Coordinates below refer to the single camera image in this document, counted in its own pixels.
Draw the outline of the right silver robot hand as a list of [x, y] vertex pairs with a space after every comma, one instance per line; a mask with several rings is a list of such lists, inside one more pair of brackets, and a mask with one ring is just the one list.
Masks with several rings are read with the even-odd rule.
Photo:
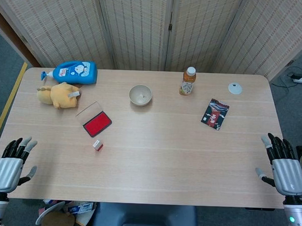
[[268, 177], [262, 169], [256, 168], [259, 179], [266, 182], [284, 196], [302, 195], [302, 168], [293, 148], [285, 138], [268, 133], [261, 137], [271, 165], [273, 177]]

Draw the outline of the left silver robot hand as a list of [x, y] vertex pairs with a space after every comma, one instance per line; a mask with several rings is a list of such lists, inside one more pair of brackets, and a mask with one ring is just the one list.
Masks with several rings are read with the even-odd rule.
[[0, 158], [0, 193], [11, 193], [34, 177], [36, 166], [24, 177], [21, 173], [31, 150], [36, 145], [37, 141], [29, 137], [13, 140], [6, 146]]

